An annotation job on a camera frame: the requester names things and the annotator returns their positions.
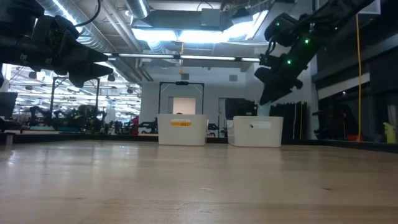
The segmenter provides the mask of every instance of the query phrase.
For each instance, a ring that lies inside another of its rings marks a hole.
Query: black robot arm
[[[81,24],[45,16],[35,0],[2,0],[0,6],[0,64],[69,74],[77,87],[113,73],[112,68],[95,63],[107,61],[106,55],[76,41],[80,35],[76,27]]]
[[[308,63],[320,47],[326,45],[338,31],[360,10],[374,0],[329,0],[312,15],[302,15],[299,20],[286,13],[274,19],[264,35],[269,41],[265,54],[260,55],[260,65],[255,76],[264,85],[260,105],[278,100],[301,89],[303,83],[297,79],[307,69]],[[272,56],[275,45],[291,47],[287,54]]]

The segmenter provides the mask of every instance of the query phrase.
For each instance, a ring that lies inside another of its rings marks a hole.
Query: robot
[[[94,17],[73,25],[62,16],[45,16],[44,8],[35,0],[2,0],[0,6],[0,65],[69,74],[70,81],[80,88],[85,81],[113,73],[112,68],[95,63],[108,61],[105,54],[76,41],[80,35],[76,27]]]
[[[86,130],[91,132],[100,132],[104,126],[106,113],[104,111],[95,110],[95,106],[92,105],[80,105],[79,108],[73,109],[68,112],[54,111],[55,117],[52,118],[50,111],[43,110],[38,106],[30,108],[31,119],[30,126],[37,126],[36,112],[43,115],[43,125],[52,126],[54,129],[59,128],[75,128],[77,131]]]
[[[255,76],[264,83],[260,105],[288,95],[303,83],[297,79],[307,64],[360,10],[374,0],[329,0],[312,15],[301,15],[299,20],[286,13],[275,18],[264,35],[269,46],[260,55]],[[272,56],[275,45],[291,47],[287,54]]]

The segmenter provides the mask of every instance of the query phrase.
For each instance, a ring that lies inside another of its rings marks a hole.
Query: fluorescent light
[[[119,54],[119,57],[132,58],[176,58],[176,59],[194,59],[194,60],[221,60],[235,61],[235,57],[219,57],[219,56],[200,56],[200,55],[161,55],[161,54]],[[240,62],[260,62],[258,58],[242,58]]]
[[[242,58],[242,62],[260,62],[258,58]]]
[[[235,60],[234,57],[215,57],[215,56],[197,56],[197,55],[181,55],[181,59],[197,59],[197,60]]]
[[[228,39],[221,31],[185,30],[178,40],[186,43],[205,44],[226,42]]]
[[[253,21],[250,22],[241,22],[239,24],[235,24],[230,28],[224,30],[223,35],[226,40],[230,38],[237,38],[246,35],[252,28]]]
[[[80,89],[74,86],[68,86],[67,89],[71,90],[71,91],[75,91],[75,92],[79,92]]]
[[[160,55],[160,54],[119,54],[120,57],[133,57],[133,58],[171,58],[173,55]]]
[[[144,29],[132,29],[132,32],[138,40],[144,41],[176,41],[177,35],[172,30],[144,30]]]
[[[247,33],[246,40],[252,39],[254,37],[254,34],[256,34],[257,30],[259,30],[262,22],[266,18],[268,14],[268,10],[258,12],[255,15],[253,15],[253,21],[254,24],[252,25],[251,30]]]

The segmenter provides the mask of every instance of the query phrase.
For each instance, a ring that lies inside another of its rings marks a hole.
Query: white storage bin
[[[235,116],[228,123],[228,142],[242,147],[280,147],[284,118]]]
[[[159,114],[157,124],[161,145],[204,146],[206,144],[206,115]]]

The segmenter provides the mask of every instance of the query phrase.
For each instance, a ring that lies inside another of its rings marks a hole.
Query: ceiling light
[[[264,22],[264,19],[266,18],[268,14],[268,10],[258,12],[255,15],[253,15],[253,25],[251,27],[251,30],[247,33],[246,35],[246,40],[252,39],[256,32],[259,30],[262,22]]]
[[[144,30],[144,29],[132,29],[132,32],[138,40],[144,41],[176,41],[177,36],[172,30]]]
[[[227,60],[227,61],[235,60],[234,57],[215,57],[215,56],[197,56],[197,55],[181,55],[181,59]]]
[[[74,92],[79,92],[80,91],[79,88],[74,87],[74,86],[68,86],[67,89],[70,90],[70,91],[74,91]]]
[[[253,21],[253,18],[250,16],[249,11],[242,7],[238,9],[235,14],[232,15],[232,23],[233,24],[239,24],[242,22],[249,22]]]
[[[259,58],[242,58],[242,62],[260,62]]]
[[[252,29],[252,26],[253,26],[253,21],[241,22],[224,30],[223,35],[226,40],[231,38],[241,37],[246,35]]]
[[[200,56],[200,55],[118,54],[118,56],[119,57],[131,57],[131,58],[159,58],[159,59],[174,58],[174,59],[221,60],[221,61],[235,61],[236,60],[236,61],[240,61],[240,62],[259,62],[260,61],[258,58],[241,58],[240,60],[238,60],[235,57]]]
[[[185,30],[181,33],[178,40],[186,43],[212,44],[226,42],[228,39],[221,31]]]
[[[119,54],[120,57],[132,57],[132,58],[171,58],[173,55],[159,55],[159,54]]]

